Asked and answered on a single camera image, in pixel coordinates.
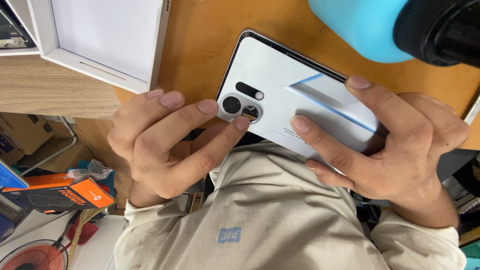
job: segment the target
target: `plastic bag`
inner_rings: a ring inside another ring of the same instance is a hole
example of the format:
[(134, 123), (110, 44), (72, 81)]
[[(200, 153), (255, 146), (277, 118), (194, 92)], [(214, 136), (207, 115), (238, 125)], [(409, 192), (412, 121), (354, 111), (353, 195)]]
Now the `plastic bag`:
[(73, 178), (71, 184), (78, 184), (89, 177), (95, 181), (105, 179), (112, 171), (111, 168), (103, 166), (102, 162), (92, 160), (90, 164), (88, 164), (87, 169), (69, 170), (67, 177)]

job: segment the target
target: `beige shirt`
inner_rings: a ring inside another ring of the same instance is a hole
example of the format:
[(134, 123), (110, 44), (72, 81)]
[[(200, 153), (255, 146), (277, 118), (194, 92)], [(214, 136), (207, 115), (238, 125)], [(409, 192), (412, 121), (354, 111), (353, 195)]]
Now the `beige shirt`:
[(211, 172), (215, 191), (187, 215), (176, 200), (137, 209), (115, 247), (129, 270), (463, 270), (452, 227), (430, 229), (384, 211), (363, 234), (344, 188), (321, 184), (281, 146), (237, 147)]

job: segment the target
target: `blue logo patch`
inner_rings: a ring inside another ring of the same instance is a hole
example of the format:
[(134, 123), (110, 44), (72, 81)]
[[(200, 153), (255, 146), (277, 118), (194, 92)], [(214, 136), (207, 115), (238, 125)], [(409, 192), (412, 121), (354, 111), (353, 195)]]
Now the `blue logo patch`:
[(240, 233), (241, 233), (241, 227), (220, 229), (220, 233), (218, 234), (218, 242), (219, 243), (226, 243), (226, 242), (238, 243), (240, 242)]

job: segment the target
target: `manson footrest box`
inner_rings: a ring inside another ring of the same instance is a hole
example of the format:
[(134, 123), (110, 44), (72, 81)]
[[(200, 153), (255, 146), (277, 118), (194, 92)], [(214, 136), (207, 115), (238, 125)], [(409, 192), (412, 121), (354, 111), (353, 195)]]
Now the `manson footrest box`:
[(4, 188), (2, 194), (41, 212), (101, 208), (113, 203), (113, 197), (88, 178), (71, 184), (66, 173), (25, 177), (29, 188)]

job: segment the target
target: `red dustpan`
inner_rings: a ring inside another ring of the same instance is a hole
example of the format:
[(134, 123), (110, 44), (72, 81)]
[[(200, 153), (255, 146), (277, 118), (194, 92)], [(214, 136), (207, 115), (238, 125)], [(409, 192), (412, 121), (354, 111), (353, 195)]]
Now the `red dustpan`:
[[(65, 249), (69, 248), (72, 245), (72, 239), (75, 237), (75, 231), (77, 230), (78, 227), (78, 221), (80, 219), (77, 219), (74, 225), (70, 227), (70, 229), (67, 232), (67, 238), (70, 240), (70, 243), (68, 243), (65, 246)], [(85, 245), (85, 243), (92, 238), (92, 236), (98, 231), (98, 227), (91, 224), (90, 222), (87, 222), (84, 224), (84, 227), (82, 229), (82, 232), (80, 233), (80, 238), (78, 239), (78, 244), (77, 245)]]

